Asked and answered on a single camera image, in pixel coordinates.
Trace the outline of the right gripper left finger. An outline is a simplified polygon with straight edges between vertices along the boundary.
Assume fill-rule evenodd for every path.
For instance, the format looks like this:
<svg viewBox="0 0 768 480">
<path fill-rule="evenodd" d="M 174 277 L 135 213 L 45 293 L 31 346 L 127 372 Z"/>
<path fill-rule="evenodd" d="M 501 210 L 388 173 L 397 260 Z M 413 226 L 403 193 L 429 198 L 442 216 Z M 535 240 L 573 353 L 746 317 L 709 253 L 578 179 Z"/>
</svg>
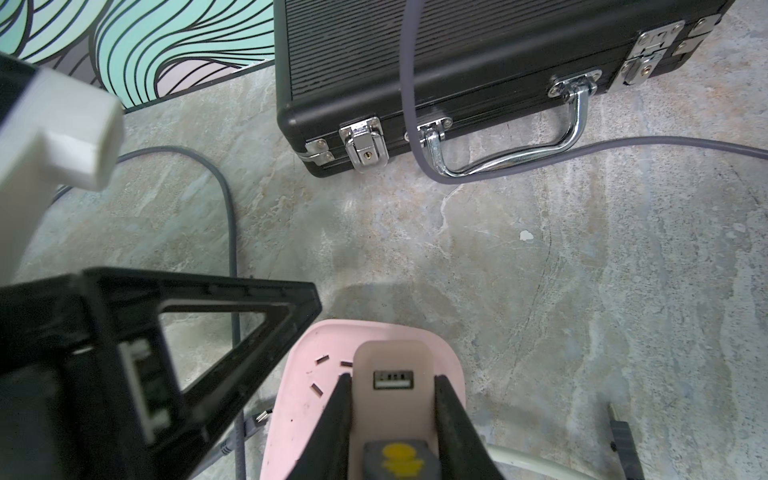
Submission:
<svg viewBox="0 0 768 480">
<path fill-rule="evenodd" d="M 352 377 L 344 373 L 287 479 L 347 480 L 351 425 Z"/>
</svg>

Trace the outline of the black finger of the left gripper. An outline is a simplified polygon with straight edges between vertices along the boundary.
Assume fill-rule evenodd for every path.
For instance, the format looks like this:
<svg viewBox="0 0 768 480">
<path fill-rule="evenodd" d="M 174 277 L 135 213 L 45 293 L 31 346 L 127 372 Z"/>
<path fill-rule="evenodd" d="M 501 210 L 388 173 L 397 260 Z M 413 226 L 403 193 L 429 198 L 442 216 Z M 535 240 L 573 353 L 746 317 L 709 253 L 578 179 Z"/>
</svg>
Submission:
<svg viewBox="0 0 768 480">
<path fill-rule="evenodd" d="M 316 287 L 91 268 L 1 290 L 1 475 L 186 479 L 321 312 Z M 262 323 L 181 387 L 165 313 Z"/>
</svg>

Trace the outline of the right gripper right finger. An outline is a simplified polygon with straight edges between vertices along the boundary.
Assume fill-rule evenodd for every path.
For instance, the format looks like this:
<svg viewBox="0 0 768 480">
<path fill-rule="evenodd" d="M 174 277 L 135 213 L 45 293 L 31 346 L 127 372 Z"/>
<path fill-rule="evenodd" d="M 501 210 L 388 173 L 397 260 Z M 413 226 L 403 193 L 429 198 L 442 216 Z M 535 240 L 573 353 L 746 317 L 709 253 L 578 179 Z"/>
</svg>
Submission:
<svg viewBox="0 0 768 480">
<path fill-rule="evenodd" d="M 502 480 L 447 376 L 434 378 L 434 393 L 442 478 Z"/>
</svg>

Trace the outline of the pink charger cube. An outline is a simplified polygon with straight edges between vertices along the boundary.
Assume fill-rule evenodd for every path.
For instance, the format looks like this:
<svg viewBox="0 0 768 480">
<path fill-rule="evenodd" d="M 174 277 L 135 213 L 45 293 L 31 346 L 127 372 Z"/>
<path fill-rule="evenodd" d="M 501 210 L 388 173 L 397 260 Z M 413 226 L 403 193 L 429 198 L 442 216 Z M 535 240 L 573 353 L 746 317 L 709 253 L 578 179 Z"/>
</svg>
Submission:
<svg viewBox="0 0 768 480">
<path fill-rule="evenodd" d="M 435 367 L 416 340 L 368 341 L 353 357 L 348 477 L 437 478 Z"/>
</svg>

